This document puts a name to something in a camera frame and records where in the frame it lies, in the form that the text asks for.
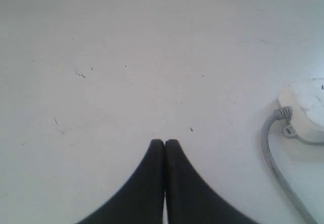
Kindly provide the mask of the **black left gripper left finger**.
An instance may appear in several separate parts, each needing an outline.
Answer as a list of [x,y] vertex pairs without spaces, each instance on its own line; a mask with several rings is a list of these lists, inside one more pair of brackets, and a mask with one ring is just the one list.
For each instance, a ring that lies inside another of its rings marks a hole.
[[165,198],[164,153],[163,141],[152,140],[127,182],[80,223],[162,223]]

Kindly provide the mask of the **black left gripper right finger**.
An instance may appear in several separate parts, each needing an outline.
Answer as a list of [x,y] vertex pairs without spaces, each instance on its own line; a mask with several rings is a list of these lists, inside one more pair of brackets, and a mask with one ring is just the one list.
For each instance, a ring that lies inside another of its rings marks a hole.
[[201,178],[179,141],[165,143],[168,223],[255,223]]

